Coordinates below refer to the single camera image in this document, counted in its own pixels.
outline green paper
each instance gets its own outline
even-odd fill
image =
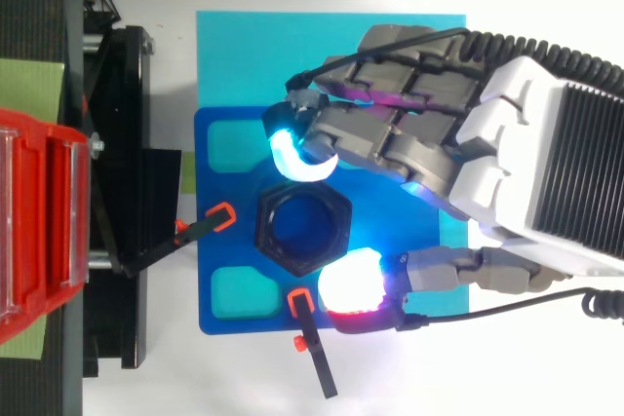
[[[33,60],[0,58],[0,108],[56,122],[64,65]],[[46,316],[0,346],[0,358],[41,359]]]
[[[195,152],[182,152],[182,181],[180,193],[184,195],[195,193]]]
[[[45,337],[46,316],[41,316],[26,331],[0,346],[0,358],[41,359]]]
[[[0,58],[0,107],[56,122],[64,65]]]

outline hexagonal hole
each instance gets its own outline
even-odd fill
[[[332,239],[332,214],[315,197],[293,197],[273,216],[273,234],[283,249],[293,256],[309,256],[322,251]]]

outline red container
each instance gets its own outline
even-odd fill
[[[83,287],[89,189],[83,134],[0,110],[0,344]]]
[[[46,310],[46,133],[0,111],[0,344]]]
[[[48,126],[47,313],[67,302],[87,280],[90,164],[89,141],[82,133]]]

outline blue plastic tray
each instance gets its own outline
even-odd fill
[[[382,22],[447,28],[463,25],[465,18],[198,14],[199,101],[203,106],[195,116],[198,217],[224,200],[239,217],[235,225],[199,243],[199,309],[204,332],[297,329],[286,304],[288,292],[306,286],[318,301],[318,273],[295,278],[254,249],[257,197],[284,180],[269,157],[259,118],[264,106],[283,98],[287,78],[327,56],[349,54],[371,25]],[[392,253],[466,244],[464,223],[438,214],[385,177],[338,168],[327,183],[353,204],[351,248],[370,246]],[[318,326],[330,327],[322,304],[317,305]],[[414,294],[406,308],[429,315],[467,312],[467,288]]]

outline black bracket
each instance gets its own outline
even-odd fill
[[[308,298],[305,294],[298,294],[292,298],[292,303],[296,310],[299,323],[301,323],[303,339],[308,351],[312,355],[312,361],[314,362],[316,373],[319,376],[323,395],[325,395],[325,398],[335,397],[338,395],[338,390],[333,381],[328,358],[325,356],[325,350],[323,349],[321,337],[319,336],[319,329],[316,327],[314,317],[312,317]]]
[[[179,248],[198,241],[214,230],[229,225],[235,219],[233,211],[227,207],[219,208],[215,212],[207,214],[203,220],[190,224],[183,231],[139,255],[131,262],[124,263],[122,269],[128,278],[132,278]]]

